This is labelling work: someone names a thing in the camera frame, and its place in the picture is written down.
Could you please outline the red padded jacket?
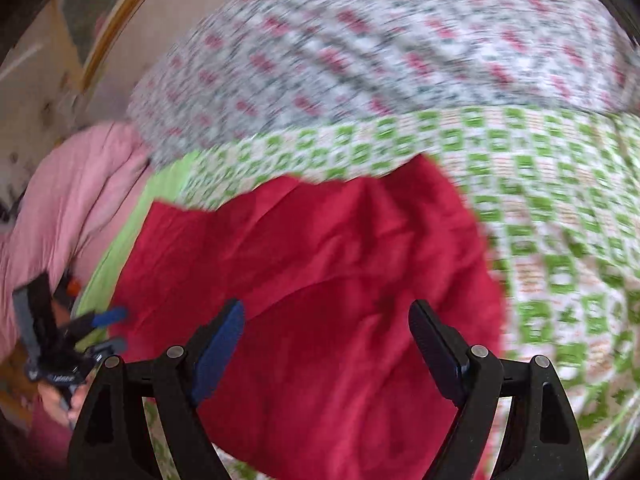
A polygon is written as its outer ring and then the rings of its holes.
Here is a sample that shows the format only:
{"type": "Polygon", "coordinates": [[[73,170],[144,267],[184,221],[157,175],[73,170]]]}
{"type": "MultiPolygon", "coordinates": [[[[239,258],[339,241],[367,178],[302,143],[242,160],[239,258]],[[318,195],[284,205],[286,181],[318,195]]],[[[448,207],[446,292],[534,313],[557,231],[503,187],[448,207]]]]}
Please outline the red padded jacket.
{"type": "Polygon", "coordinates": [[[183,344],[232,298],[245,327],[200,406],[276,479],[419,479],[454,417],[414,343],[423,299],[500,348],[506,306],[457,189],[423,155],[379,178],[271,180],[214,211],[151,206],[119,275],[126,359],[183,344]]]}

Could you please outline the pink blanket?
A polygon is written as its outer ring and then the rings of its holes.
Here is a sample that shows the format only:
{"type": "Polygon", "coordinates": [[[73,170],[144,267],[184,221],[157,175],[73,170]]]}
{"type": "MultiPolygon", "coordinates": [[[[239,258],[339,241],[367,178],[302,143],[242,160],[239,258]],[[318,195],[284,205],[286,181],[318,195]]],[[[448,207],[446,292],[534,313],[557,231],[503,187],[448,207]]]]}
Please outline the pink blanket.
{"type": "Polygon", "coordinates": [[[102,122],[55,148],[29,181],[21,210],[1,234],[1,356],[20,338],[12,292],[47,272],[87,285],[151,175],[149,153],[128,122],[102,122]]]}

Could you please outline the green white patterned quilt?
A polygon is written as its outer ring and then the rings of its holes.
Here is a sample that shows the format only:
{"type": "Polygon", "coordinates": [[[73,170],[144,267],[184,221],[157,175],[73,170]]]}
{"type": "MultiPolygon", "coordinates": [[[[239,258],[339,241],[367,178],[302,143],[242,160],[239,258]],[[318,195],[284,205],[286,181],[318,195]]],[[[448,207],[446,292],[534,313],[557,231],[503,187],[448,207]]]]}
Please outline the green white patterned quilt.
{"type": "Polygon", "coordinates": [[[76,302],[111,301],[153,200],[214,209],[269,179],[380,176],[431,156],[466,195],[506,289],[506,353],[547,353],[577,418],[590,477],[639,432],[639,119],[520,106],[420,110],[262,132],[186,155],[145,185],[76,302]]]}

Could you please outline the floral white pink bedsheet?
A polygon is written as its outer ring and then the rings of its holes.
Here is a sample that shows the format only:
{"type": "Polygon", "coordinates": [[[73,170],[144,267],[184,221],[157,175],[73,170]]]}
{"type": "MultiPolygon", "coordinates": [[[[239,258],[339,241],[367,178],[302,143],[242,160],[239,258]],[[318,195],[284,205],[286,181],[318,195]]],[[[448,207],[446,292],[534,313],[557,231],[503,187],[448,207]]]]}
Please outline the floral white pink bedsheet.
{"type": "Polygon", "coordinates": [[[231,0],[134,87],[163,167],[285,128],[426,108],[639,108],[639,50],[598,0],[231,0]]]}

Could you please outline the gold framed picture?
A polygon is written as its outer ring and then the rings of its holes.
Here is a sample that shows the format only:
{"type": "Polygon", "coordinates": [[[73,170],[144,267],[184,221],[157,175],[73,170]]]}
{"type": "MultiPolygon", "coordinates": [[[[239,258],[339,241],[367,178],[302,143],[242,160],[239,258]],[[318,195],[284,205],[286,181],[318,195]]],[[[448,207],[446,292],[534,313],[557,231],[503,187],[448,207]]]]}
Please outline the gold framed picture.
{"type": "Polygon", "coordinates": [[[77,58],[78,88],[89,90],[124,26],[144,0],[55,0],[77,58]]]}

